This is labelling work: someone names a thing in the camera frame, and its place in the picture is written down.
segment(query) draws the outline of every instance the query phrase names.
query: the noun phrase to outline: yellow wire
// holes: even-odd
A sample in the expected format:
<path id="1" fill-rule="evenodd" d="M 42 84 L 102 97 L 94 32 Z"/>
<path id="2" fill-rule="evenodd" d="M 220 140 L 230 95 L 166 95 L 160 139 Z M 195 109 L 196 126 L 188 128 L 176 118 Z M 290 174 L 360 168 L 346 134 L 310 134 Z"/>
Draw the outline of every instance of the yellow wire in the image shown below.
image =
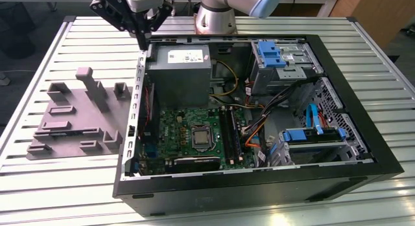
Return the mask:
<path id="1" fill-rule="evenodd" d="M 232 70 L 232 68 L 223 61 L 216 60 L 216 62 L 219 62 L 222 65 L 224 65 L 226 68 L 228 68 L 228 70 L 231 71 L 231 73 L 235 77 L 235 86 L 234 86 L 231 91 L 220 93 L 220 94 L 210 94 L 210 96 L 226 96 L 226 95 L 231 94 L 238 88 L 238 77 L 236 77 L 236 74 L 235 74 L 235 71 Z"/>

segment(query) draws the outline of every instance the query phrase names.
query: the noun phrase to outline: circuit board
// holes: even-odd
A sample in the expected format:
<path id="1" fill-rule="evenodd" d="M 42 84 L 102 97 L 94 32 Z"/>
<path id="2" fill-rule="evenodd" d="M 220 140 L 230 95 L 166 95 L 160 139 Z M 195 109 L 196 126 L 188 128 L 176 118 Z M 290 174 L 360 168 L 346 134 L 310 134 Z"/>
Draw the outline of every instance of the circuit board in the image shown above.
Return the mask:
<path id="1" fill-rule="evenodd" d="M 243 110 L 234 110 L 235 122 L 239 128 L 246 125 Z M 212 146 L 202 151 L 196 150 L 192 144 L 192 130 L 195 126 L 206 126 L 211 131 Z M 242 156 L 242 160 L 230 164 L 226 160 L 226 151 L 222 138 L 219 109 L 183 109 L 166 110 L 160 115 L 160 137 L 156 147 L 158 157 L 147 160 L 151 174 L 164 173 L 164 160 L 167 158 L 187 156 L 215 156 L 219 157 L 220 170 L 252 168 L 254 154 L 248 148 Z"/>

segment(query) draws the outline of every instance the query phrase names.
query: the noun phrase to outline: white label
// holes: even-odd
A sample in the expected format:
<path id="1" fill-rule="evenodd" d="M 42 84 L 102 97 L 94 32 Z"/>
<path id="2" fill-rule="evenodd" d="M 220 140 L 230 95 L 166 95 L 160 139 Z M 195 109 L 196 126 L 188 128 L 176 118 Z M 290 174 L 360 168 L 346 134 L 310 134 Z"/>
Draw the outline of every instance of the white label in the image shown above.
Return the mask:
<path id="1" fill-rule="evenodd" d="M 266 162 L 266 155 L 263 154 L 262 151 L 258 152 L 258 157 L 260 158 L 262 161 Z"/>
<path id="2" fill-rule="evenodd" d="M 294 56 L 291 54 L 283 55 L 284 60 L 294 60 Z"/>
<path id="3" fill-rule="evenodd" d="M 171 50 L 168 51 L 168 63 L 203 62 L 202 50 Z"/>
<path id="4" fill-rule="evenodd" d="M 247 92 L 247 95 L 251 96 L 251 88 L 250 87 L 246 87 L 246 92 Z"/>

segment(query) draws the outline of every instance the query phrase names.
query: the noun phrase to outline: metal workbench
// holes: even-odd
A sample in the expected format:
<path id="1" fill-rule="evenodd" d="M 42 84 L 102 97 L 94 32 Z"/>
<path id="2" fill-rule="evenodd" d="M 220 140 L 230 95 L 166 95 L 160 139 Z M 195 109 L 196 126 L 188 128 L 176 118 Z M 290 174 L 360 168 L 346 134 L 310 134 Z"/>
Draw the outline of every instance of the metal workbench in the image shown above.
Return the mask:
<path id="1" fill-rule="evenodd" d="M 414 225 L 415 91 L 360 25 L 344 18 L 311 17 L 240 17 L 236 23 L 240 34 L 320 35 L 406 172 L 334 201 L 144 219 L 112 198 L 118 155 L 26 159 L 50 83 L 82 87 L 75 80 L 79 66 L 94 68 L 104 87 L 134 82 L 136 40 L 102 18 L 78 17 L 60 27 L 0 138 L 0 224 Z M 192 18 L 168 19 L 158 33 L 192 34 Z"/>

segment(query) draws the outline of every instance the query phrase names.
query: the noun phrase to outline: wire bundle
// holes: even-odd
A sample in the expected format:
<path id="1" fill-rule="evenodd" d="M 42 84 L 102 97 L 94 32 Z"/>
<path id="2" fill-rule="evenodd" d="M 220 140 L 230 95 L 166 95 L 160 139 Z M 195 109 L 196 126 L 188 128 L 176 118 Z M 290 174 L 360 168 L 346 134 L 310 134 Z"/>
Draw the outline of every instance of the wire bundle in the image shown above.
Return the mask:
<path id="1" fill-rule="evenodd" d="M 296 87 L 308 84 L 311 82 L 315 82 L 320 77 L 311 77 L 306 80 L 298 80 L 294 84 L 291 84 L 282 92 L 279 92 L 279 94 L 276 94 L 272 99 L 270 100 L 270 102 L 267 103 L 267 105 L 264 106 L 262 112 L 260 112 L 260 117 L 252 121 L 251 124 L 248 124 L 248 126 L 244 128 L 244 131 L 250 131 L 252 130 L 255 127 L 256 129 L 254 130 L 254 132 L 251 133 L 247 141 L 246 141 L 246 146 L 248 147 L 262 147 L 256 144 L 251 144 L 250 141 L 252 139 L 252 137 L 255 136 L 255 134 L 259 132 L 262 132 L 263 130 L 263 126 L 266 124 L 266 120 L 267 117 L 270 115 L 270 113 L 272 112 L 272 109 L 275 106 L 278 106 L 282 102 L 284 102 L 288 97 L 291 96 L 292 92 L 295 91 Z"/>

